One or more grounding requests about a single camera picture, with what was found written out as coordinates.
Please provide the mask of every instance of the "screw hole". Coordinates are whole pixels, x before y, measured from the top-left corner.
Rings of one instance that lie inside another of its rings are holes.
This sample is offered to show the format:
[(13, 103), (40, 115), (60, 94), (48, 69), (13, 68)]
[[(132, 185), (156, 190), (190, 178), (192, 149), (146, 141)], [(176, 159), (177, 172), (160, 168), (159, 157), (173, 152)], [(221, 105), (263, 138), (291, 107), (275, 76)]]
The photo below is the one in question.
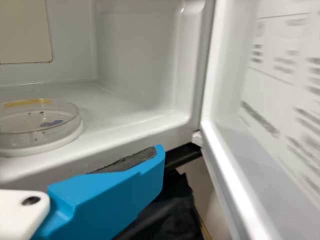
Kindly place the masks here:
[(30, 196), (22, 201), (22, 205), (24, 205), (24, 206), (33, 205), (33, 204), (36, 204), (37, 202), (39, 202), (40, 200), (41, 200), (41, 198), (38, 196)]

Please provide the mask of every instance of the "black bar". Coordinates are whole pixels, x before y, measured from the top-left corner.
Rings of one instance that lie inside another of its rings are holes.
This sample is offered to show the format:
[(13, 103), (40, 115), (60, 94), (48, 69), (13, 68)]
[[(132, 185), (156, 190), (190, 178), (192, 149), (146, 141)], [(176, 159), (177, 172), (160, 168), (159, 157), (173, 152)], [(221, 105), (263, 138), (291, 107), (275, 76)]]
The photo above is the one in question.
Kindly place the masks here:
[(165, 153), (165, 171), (171, 171), (202, 156), (200, 147), (189, 142)]

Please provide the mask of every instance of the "door hinge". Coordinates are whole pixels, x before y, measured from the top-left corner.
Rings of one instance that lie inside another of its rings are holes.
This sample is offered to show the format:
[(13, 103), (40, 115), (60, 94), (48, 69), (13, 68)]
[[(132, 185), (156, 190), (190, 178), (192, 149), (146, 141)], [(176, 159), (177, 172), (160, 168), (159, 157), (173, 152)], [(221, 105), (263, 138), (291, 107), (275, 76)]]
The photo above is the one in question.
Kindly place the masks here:
[(195, 145), (198, 145), (200, 148), (202, 148), (204, 142), (203, 142), (203, 139), (202, 139), (202, 135), (201, 135), (201, 132), (200, 131), (195, 131), (193, 134), (192, 134), (192, 140), (191, 142)]

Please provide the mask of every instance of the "black cloth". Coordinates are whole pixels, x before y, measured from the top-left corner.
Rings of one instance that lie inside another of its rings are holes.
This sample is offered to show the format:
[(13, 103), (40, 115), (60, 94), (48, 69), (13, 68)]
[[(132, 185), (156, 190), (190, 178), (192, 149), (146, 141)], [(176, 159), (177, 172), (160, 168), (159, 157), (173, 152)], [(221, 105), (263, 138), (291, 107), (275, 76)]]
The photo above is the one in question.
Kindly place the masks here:
[(116, 240), (203, 240), (186, 174), (165, 172), (163, 188)]

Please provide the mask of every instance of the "yellow label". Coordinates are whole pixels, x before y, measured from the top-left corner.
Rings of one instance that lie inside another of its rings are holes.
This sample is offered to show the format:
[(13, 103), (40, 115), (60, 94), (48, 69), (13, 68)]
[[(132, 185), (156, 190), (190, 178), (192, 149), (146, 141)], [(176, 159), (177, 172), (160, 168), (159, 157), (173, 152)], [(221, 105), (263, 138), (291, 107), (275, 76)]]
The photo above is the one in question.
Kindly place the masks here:
[(33, 99), (27, 99), (27, 100), (7, 102), (3, 106), (5, 108), (12, 108), (12, 107), (19, 107), (19, 106), (30, 105), (30, 104), (51, 104), (51, 103), (52, 103), (51, 99), (33, 98)]

